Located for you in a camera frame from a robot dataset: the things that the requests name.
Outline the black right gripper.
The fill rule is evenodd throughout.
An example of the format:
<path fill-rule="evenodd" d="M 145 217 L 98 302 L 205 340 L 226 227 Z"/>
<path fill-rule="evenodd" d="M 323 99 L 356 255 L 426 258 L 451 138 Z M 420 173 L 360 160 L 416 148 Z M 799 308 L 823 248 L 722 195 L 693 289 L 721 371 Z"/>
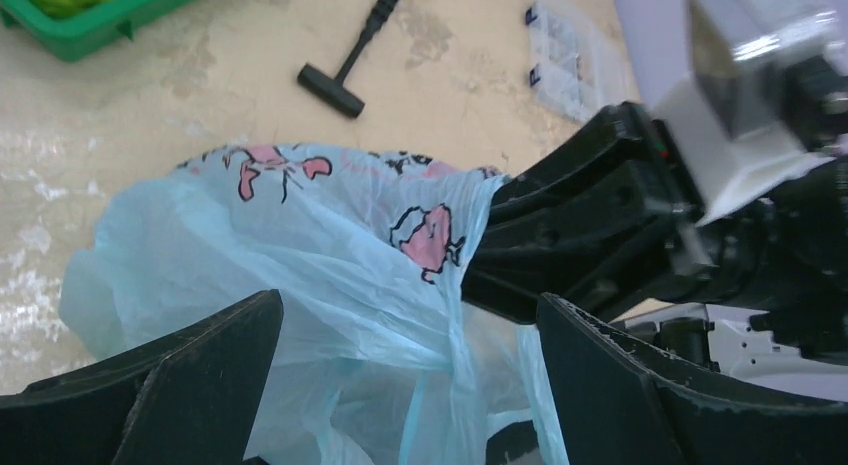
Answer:
<path fill-rule="evenodd" d="M 462 296 L 520 324 L 547 292 L 612 320 L 713 265 L 701 204 L 662 121 L 606 106 L 495 193 Z"/>

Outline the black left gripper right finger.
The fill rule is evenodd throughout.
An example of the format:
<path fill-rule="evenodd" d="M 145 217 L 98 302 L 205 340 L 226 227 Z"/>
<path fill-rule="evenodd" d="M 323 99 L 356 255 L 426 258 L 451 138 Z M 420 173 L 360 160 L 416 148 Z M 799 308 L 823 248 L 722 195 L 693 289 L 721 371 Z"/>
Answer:
<path fill-rule="evenodd" d="M 843 464 L 847 406 L 675 357 L 544 294 L 537 328 L 574 464 Z"/>

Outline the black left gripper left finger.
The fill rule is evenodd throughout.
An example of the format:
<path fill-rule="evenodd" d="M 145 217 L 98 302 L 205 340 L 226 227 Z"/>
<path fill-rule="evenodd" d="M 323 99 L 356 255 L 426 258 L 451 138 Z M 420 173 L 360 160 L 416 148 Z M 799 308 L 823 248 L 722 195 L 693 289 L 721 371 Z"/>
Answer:
<path fill-rule="evenodd" d="M 247 464 L 278 343 L 275 290 L 1 399 L 5 464 Z"/>

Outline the light blue plastic bag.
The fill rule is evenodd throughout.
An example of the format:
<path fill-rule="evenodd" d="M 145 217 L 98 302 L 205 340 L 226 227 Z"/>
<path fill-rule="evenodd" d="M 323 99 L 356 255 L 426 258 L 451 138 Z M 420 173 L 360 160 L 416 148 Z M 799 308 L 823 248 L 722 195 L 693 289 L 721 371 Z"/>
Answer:
<path fill-rule="evenodd" d="M 248 456 L 482 464 L 528 420 L 564 464 L 538 331 L 461 296 L 505 180 L 408 152 L 218 148 L 112 199 L 59 313 L 105 358 L 275 289 L 284 321 Z"/>

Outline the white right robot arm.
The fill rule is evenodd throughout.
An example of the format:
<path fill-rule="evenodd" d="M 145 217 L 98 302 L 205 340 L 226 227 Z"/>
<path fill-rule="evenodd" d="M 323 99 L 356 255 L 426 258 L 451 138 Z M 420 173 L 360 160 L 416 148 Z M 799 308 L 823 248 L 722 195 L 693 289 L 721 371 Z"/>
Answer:
<path fill-rule="evenodd" d="M 611 321 L 648 299 L 752 311 L 806 359 L 847 361 L 847 160 L 708 221 L 667 124 L 603 107 L 494 195 L 464 300 L 532 324 L 544 293 Z"/>

